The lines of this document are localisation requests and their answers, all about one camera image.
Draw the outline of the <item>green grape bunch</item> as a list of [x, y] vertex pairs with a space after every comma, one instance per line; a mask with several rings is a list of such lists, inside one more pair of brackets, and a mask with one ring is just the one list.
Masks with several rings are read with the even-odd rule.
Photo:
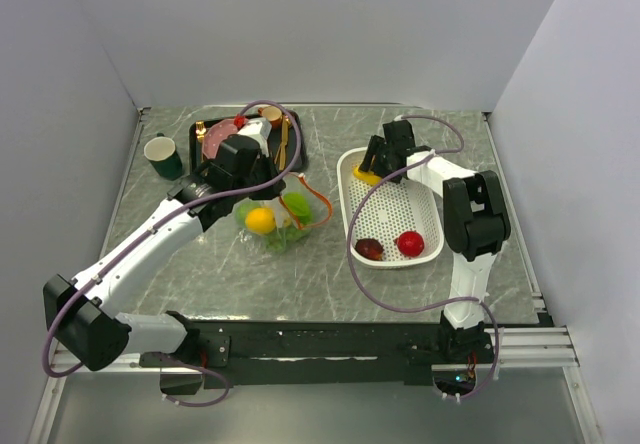
[[310, 232], [310, 229], [298, 229], [295, 226], [276, 228], [264, 237], [265, 248], [271, 253], [282, 253]]

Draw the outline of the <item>clear zip top bag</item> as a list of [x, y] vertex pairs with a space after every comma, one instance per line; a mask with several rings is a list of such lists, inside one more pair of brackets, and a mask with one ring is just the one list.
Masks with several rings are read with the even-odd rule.
[[[271, 200], [251, 200], [256, 202], [258, 207], [266, 207], [274, 211], [277, 228], [295, 226], [298, 229], [310, 229], [311, 232], [309, 234], [311, 234], [316, 228], [325, 225], [331, 219], [333, 215], [331, 202], [309, 183], [304, 173], [291, 172], [284, 178], [283, 183], [285, 184], [285, 189], [278, 197]], [[303, 226], [284, 205], [283, 196], [289, 192], [301, 193], [309, 202], [313, 214], [313, 220], [310, 224]], [[252, 248], [269, 252], [265, 248], [264, 237], [266, 235], [254, 234], [246, 226], [238, 227], [243, 241], [247, 242]]]

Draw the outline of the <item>green star fruit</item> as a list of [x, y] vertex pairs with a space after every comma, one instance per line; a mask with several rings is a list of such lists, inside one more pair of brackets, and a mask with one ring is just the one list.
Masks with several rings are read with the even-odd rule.
[[313, 220], [313, 214], [307, 199], [298, 192], [289, 192], [283, 196], [283, 202], [286, 208], [298, 219], [298, 221], [306, 226]]

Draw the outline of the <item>yellow orange fruit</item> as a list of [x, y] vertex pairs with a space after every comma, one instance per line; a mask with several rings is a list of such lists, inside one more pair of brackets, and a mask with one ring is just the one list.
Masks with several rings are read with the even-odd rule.
[[277, 228], [275, 213], [272, 209], [258, 207], [250, 210], [244, 220], [246, 228], [258, 235], [267, 235]]

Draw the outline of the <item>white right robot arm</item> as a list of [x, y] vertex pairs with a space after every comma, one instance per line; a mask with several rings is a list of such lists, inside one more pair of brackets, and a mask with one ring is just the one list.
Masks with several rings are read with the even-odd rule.
[[472, 171], [445, 158], [463, 150], [463, 139], [454, 149], [417, 145], [411, 118], [398, 116], [385, 123], [383, 134], [371, 137], [360, 169], [373, 172], [381, 184], [412, 181], [441, 197], [444, 238], [453, 252], [443, 317], [452, 328], [438, 337], [437, 348], [445, 360], [460, 362], [473, 348], [465, 330], [478, 326], [486, 314], [483, 304], [491, 268], [511, 234], [511, 224], [497, 174]]

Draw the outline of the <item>green round cabbage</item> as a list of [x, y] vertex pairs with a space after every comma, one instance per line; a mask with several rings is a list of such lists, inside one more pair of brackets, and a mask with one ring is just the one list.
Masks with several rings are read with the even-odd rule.
[[258, 204], [251, 200], [244, 200], [234, 207], [234, 219], [238, 226], [245, 227], [248, 214], [256, 209]]

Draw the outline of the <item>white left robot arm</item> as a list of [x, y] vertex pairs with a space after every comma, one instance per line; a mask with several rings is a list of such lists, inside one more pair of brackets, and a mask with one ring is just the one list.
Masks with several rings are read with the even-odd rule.
[[238, 202], [276, 198], [284, 188], [261, 134], [230, 135], [214, 158], [183, 178], [100, 262], [72, 280], [56, 275], [44, 285], [48, 337], [91, 371], [126, 353], [159, 352], [179, 366], [199, 362], [200, 330], [189, 319], [176, 312], [136, 316], [122, 308], [177, 250], [229, 215]]

